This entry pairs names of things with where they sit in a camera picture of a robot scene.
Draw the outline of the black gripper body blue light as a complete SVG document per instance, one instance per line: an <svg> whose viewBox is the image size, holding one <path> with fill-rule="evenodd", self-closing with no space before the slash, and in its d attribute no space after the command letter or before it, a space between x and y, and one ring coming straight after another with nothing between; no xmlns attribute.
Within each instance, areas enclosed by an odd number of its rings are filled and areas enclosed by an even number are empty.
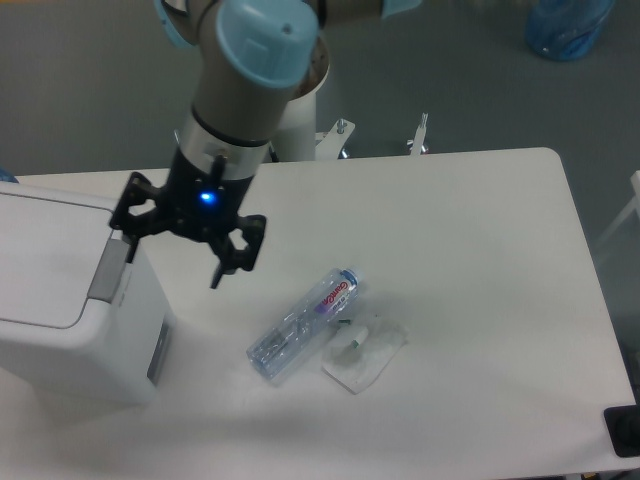
<svg viewBox="0 0 640 480"><path fill-rule="evenodd" d="M253 180L223 179L229 165L215 162L208 173L195 167L177 148L158 206L172 214L172 232L194 241L229 234L239 225L239 209Z"/></svg>

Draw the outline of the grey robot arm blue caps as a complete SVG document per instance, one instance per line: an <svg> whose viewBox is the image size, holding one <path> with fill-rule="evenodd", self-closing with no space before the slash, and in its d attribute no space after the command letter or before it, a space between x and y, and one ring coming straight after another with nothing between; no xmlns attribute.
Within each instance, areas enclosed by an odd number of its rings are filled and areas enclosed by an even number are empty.
<svg viewBox="0 0 640 480"><path fill-rule="evenodd" d="M254 268L267 220L239 213L320 31L385 19L412 1L160 1L172 35L198 47L200 79L162 186L131 174L110 225L132 244L163 232L208 245L214 279Z"/></svg>

